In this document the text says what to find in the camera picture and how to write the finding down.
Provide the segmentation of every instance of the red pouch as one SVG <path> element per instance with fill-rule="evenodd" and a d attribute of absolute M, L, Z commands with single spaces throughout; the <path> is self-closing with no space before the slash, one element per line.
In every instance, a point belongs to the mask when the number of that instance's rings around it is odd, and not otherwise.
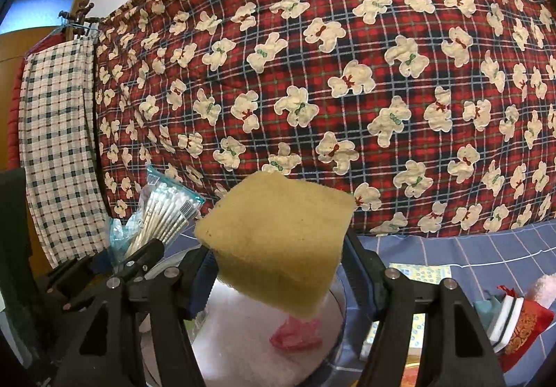
<path fill-rule="evenodd" d="M 554 312 L 535 301 L 523 301 L 518 323 L 508 346 L 498 357 L 502 371 L 509 371 L 526 353 L 535 339 L 550 325 Z"/>

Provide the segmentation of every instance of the screw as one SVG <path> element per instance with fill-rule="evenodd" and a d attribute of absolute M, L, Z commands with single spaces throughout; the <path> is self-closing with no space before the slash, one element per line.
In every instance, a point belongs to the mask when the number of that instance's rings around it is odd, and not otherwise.
<path fill-rule="evenodd" d="M 114 289 L 120 286 L 120 279 L 117 277 L 111 277 L 106 281 L 106 286 L 110 289 Z"/>
<path fill-rule="evenodd" d="M 167 277 L 168 279 L 174 279 L 179 275 L 180 275 L 180 270 L 178 268 L 176 268 L 175 266 L 172 266 L 170 268 L 166 268 L 164 270 L 164 277 Z"/>
<path fill-rule="evenodd" d="M 396 268 L 388 268 L 384 271 L 389 279 L 397 279 L 400 277 L 400 272 Z"/>
<path fill-rule="evenodd" d="M 454 279 L 444 279 L 442 283 L 449 290 L 455 290 L 456 288 L 458 288 L 458 283 Z"/>

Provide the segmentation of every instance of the checkered cloth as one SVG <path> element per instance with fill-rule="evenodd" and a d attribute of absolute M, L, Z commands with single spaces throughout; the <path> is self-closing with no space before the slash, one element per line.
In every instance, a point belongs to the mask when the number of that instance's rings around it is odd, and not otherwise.
<path fill-rule="evenodd" d="M 424 239 L 390 235 L 362 237 L 365 248 L 376 251 L 386 266 L 390 263 L 449 265 L 469 301 L 480 301 L 500 293 L 498 285 L 515 288 L 519 294 L 544 274 L 556 272 L 556 220 L 541 222 L 496 234 L 473 237 Z M 181 235 L 166 251 L 165 257 L 198 244 L 193 229 Z M 344 270 L 338 269 L 347 302 L 347 320 L 339 360 L 328 383 L 322 387 L 347 387 L 357 380 L 363 368 L 359 360 L 361 345 L 369 324 L 360 315 Z M 556 312 L 556 303 L 551 309 Z M 505 374 L 509 386 L 528 382 L 537 372 L 556 342 L 556 322 L 544 331 L 522 359 Z"/>
<path fill-rule="evenodd" d="M 209 205 L 261 169 L 347 191 L 360 234 L 553 215 L 547 0 L 130 0 L 101 27 L 114 217 L 147 161 Z"/>
<path fill-rule="evenodd" d="M 93 158 L 93 41 L 79 39 L 27 59 L 19 105 L 19 149 L 27 201 L 54 267 L 101 251 L 106 208 Z"/>

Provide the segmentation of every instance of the wooden door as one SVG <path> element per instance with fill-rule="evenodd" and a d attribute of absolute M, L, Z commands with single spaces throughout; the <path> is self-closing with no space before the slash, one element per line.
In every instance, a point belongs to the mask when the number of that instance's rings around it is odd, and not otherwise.
<path fill-rule="evenodd" d="M 0 170 L 5 170 L 6 168 L 8 147 L 7 120 L 16 72 L 25 53 L 52 32 L 53 29 L 53 27 L 34 27 L 0 35 Z M 36 277 L 50 271 L 51 267 L 38 240 L 33 219 L 28 209 L 27 226 L 33 251 L 29 261 L 33 275 Z"/>

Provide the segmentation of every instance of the hanging cloth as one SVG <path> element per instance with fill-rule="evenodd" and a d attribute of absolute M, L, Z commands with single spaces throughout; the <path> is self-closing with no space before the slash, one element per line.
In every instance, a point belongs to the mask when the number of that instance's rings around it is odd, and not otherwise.
<path fill-rule="evenodd" d="M 101 251 L 106 209 L 95 174 L 93 41 L 81 38 L 32 54 L 19 102 L 19 155 L 27 201 L 54 267 Z"/>
<path fill-rule="evenodd" d="M 38 44 L 32 47 L 30 53 L 38 53 L 46 48 L 55 46 L 66 40 L 63 32 L 49 34 L 46 38 L 42 39 Z M 7 169 L 16 169 L 20 166 L 19 163 L 19 96 L 21 95 L 21 79 L 23 78 L 23 71 L 27 58 L 24 58 L 19 65 L 16 76 L 13 80 L 12 100 L 10 102 L 8 114 L 8 159 L 6 163 Z"/>

